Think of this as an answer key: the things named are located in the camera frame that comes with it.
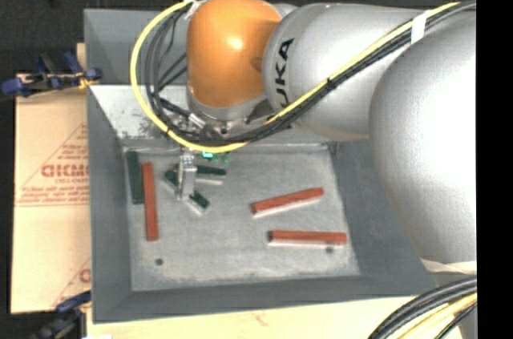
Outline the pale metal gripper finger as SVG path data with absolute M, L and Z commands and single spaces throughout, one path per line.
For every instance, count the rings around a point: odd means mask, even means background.
M 194 186 L 196 181 L 197 166 L 193 157 L 185 158 L 185 197 L 189 198 L 194 194 Z
M 187 157 L 185 155 L 180 156 L 180 160 L 176 166 L 176 196 L 178 200 L 182 200 L 185 195 L 185 180 L 186 180 L 186 172 L 188 168 Z

